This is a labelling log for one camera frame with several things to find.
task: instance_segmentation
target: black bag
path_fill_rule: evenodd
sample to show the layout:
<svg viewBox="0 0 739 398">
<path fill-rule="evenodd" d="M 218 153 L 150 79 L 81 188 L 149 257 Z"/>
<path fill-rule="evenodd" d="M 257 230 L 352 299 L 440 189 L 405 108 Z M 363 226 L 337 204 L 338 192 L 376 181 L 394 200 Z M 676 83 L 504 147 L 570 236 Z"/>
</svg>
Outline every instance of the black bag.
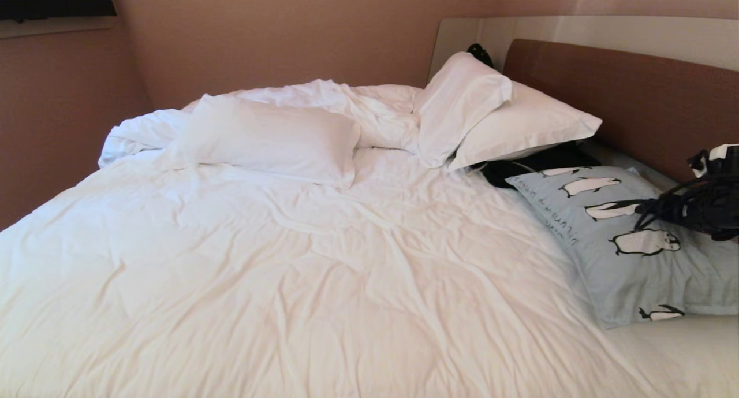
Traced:
<svg viewBox="0 0 739 398">
<path fill-rule="evenodd" d="M 506 182 L 508 177 L 540 172 L 547 169 L 565 167 L 600 166 L 598 159 L 587 155 L 574 141 L 563 143 L 548 150 L 520 159 L 502 159 L 475 164 L 472 169 L 480 169 L 485 179 L 495 187 L 514 188 Z"/>
<path fill-rule="evenodd" d="M 467 53 L 475 56 L 477 60 L 482 61 L 484 64 L 495 69 L 495 67 L 493 66 L 493 59 L 490 58 L 488 51 L 485 51 L 483 46 L 479 45 L 478 43 L 471 45 L 467 49 Z"/>
</svg>

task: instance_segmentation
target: brown headboard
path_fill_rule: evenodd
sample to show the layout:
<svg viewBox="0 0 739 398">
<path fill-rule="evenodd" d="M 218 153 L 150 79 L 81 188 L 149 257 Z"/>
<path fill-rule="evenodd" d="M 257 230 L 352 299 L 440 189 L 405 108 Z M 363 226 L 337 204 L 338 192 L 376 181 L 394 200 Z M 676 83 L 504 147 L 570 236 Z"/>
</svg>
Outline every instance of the brown headboard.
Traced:
<svg viewBox="0 0 739 398">
<path fill-rule="evenodd" d="M 739 143 L 739 72 L 625 51 L 514 40 L 504 74 L 603 119 L 596 137 L 672 177 Z"/>
</svg>

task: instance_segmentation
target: light blue pillow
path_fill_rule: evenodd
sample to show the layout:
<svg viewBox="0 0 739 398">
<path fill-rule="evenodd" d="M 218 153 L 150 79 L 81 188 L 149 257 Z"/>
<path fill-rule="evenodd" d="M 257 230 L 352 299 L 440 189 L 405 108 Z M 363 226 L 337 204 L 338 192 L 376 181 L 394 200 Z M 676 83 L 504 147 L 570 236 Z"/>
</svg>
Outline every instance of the light blue pillow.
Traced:
<svg viewBox="0 0 739 398">
<path fill-rule="evenodd" d="M 655 187 L 618 167 L 551 169 L 507 179 L 580 271 L 610 329 L 685 314 L 739 314 L 739 246 L 634 211 Z"/>
</svg>

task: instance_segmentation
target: penguin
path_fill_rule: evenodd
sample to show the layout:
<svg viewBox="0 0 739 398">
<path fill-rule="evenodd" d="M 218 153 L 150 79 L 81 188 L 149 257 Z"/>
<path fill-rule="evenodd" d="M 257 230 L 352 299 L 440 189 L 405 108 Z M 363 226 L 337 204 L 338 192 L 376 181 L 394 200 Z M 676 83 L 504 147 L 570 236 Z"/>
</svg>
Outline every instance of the penguin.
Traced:
<svg viewBox="0 0 739 398">
<path fill-rule="evenodd" d="M 617 202 L 603 203 L 598 206 L 586 206 L 585 213 L 593 218 L 594 221 L 598 219 L 610 219 L 612 217 L 620 216 L 631 216 L 636 212 L 636 207 L 639 206 L 643 200 L 619 200 Z"/>
<path fill-rule="evenodd" d="M 565 167 L 565 168 L 562 168 L 562 169 L 544 170 L 544 171 L 542 171 L 540 173 L 544 177 L 552 177 L 552 176 L 555 176 L 555 175 L 566 174 L 566 173 L 576 174 L 581 169 L 593 169 L 593 167 Z"/>
<path fill-rule="evenodd" d="M 620 183 L 621 180 L 617 178 L 581 178 L 572 182 L 569 182 L 559 190 L 567 192 L 567 198 L 571 198 L 580 192 L 598 192 L 601 188 L 607 185 L 614 185 Z"/>
<path fill-rule="evenodd" d="M 666 320 L 666 319 L 672 319 L 674 317 L 683 317 L 685 315 L 684 311 L 681 311 L 673 306 L 668 306 L 667 304 L 660 304 L 659 305 L 662 308 L 666 308 L 668 311 L 652 311 L 651 313 L 648 313 L 644 311 L 643 308 L 639 307 L 639 314 L 641 315 L 642 319 L 649 319 L 652 322 L 657 322 L 659 320 Z"/>
<path fill-rule="evenodd" d="M 641 254 L 654 256 L 662 251 L 680 250 L 680 240 L 667 230 L 644 229 L 634 230 L 628 234 L 618 235 L 608 240 L 615 243 L 615 254 Z"/>
</svg>

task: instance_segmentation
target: white bedsheet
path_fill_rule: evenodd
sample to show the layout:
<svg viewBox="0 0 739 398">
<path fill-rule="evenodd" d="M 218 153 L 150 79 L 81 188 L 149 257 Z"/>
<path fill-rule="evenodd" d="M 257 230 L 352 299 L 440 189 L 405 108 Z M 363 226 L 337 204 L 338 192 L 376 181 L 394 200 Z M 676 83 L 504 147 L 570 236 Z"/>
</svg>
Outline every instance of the white bedsheet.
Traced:
<svg viewBox="0 0 739 398">
<path fill-rule="evenodd" d="M 517 193 L 120 159 L 0 233 L 0 396 L 737 396 L 735 317 L 599 329 Z"/>
</svg>

